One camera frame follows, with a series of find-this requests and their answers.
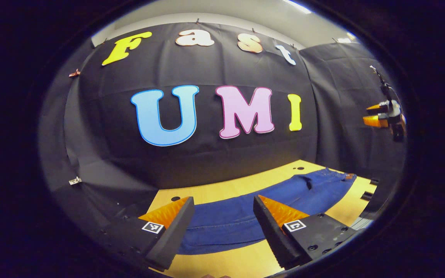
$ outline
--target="ceiling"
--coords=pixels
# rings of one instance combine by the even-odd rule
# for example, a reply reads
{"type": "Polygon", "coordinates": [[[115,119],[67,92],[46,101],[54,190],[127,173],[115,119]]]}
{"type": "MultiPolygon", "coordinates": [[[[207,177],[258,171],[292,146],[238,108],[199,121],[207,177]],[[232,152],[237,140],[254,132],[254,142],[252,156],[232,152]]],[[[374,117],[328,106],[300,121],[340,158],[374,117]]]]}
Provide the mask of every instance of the ceiling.
{"type": "Polygon", "coordinates": [[[306,14],[284,0],[157,0],[119,18],[104,28],[103,33],[110,35],[139,21],[183,13],[218,14],[254,22],[289,37],[303,47],[331,43],[333,38],[348,38],[343,28],[318,14],[306,14]]]}

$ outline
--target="yellow letter f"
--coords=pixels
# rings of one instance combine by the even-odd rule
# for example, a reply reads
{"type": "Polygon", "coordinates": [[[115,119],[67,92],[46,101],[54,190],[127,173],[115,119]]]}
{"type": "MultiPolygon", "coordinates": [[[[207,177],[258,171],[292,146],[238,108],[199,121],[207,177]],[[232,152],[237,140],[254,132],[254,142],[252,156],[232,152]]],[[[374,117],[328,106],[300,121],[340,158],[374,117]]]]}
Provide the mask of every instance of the yellow letter f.
{"type": "Polygon", "coordinates": [[[136,47],[140,45],[142,37],[145,39],[147,37],[150,37],[151,35],[151,32],[145,32],[131,37],[126,37],[125,39],[120,39],[119,41],[115,42],[116,46],[114,46],[114,49],[113,51],[111,51],[109,57],[104,60],[104,62],[102,62],[102,65],[105,66],[112,62],[116,62],[128,57],[128,53],[125,52],[127,48],[129,48],[130,50],[136,49],[136,47]]]}

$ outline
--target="ceiling light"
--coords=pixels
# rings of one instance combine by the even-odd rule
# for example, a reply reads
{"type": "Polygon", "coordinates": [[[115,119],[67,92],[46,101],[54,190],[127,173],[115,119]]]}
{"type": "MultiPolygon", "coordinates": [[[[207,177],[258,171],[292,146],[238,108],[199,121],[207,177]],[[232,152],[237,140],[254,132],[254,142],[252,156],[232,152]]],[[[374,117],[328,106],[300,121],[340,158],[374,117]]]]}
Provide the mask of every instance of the ceiling light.
{"type": "Polygon", "coordinates": [[[348,37],[350,37],[351,40],[356,39],[355,35],[353,35],[353,34],[350,33],[350,32],[346,32],[346,35],[348,35],[348,37]]]}
{"type": "Polygon", "coordinates": [[[311,13],[312,13],[309,9],[307,9],[307,8],[301,6],[301,5],[298,5],[298,4],[295,3],[295,2],[292,2],[292,1],[290,1],[290,0],[283,0],[283,1],[286,2],[286,3],[288,3],[288,4],[290,4],[290,5],[295,6],[297,9],[299,9],[300,11],[302,11],[302,12],[304,12],[304,13],[306,13],[306,14],[311,14],[311,13]]]}

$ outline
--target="clip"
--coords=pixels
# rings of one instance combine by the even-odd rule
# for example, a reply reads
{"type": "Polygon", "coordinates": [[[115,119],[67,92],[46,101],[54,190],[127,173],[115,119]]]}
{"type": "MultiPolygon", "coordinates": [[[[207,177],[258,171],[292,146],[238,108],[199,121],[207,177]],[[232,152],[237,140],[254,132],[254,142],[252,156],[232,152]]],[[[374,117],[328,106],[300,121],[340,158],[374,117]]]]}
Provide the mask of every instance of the clip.
{"type": "Polygon", "coordinates": [[[80,72],[78,71],[78,69],[76,69],[76,71],[74,73],[70,73],[68,75],[68,77],[76,77],[76,76],[79,76],[79,75],[80,75],[80,72]]]}
{"type": "Polygon", "coordinates": [[[82,179],[79,177],[74,178],[73,180],[68,181],[70,185],[76,185],[77,183],[81,183],[82,179]]]}

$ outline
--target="orange gripper pad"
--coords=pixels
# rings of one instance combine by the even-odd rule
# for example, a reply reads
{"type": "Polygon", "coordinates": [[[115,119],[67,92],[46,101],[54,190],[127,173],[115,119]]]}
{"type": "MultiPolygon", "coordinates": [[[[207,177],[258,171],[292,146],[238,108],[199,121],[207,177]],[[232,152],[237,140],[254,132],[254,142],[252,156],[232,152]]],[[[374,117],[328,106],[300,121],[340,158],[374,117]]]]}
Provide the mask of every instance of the orange gripper pad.
{"type": "Polygon", "coordinates": [[[178,215],[178,213],[180,212],[182,206],[185,204],[185,202],[187,202],[187,199],[188,197],[184,197],[183,199],[174,201],[170,204],[167,204],[166,206],[162,206],[138,218],[157,224],[162,224],[164,225],[164,227],[166,227],[166,229],[168,229],[169,225],[171,225],[176,215],[178,215]]]}
{"type": "Polygon", "coordinates": [[[387,120],[379,120],[378,115],[363,117],[363,123],[371,127],[387,128],[389,127],[387,120]]]}
{"type": "Polygon", "coordinates": [[[258,197],[262,200],[263,204],[265,204],[265,207],[267,207],[270,214],[276,221],[277,225],[281,227],[281,229],[284,223],[288,223],[309,216],[306,213],[303,213],[297,209],[281,204],[267,197],[261,195],[259,195],[258,197]]]}

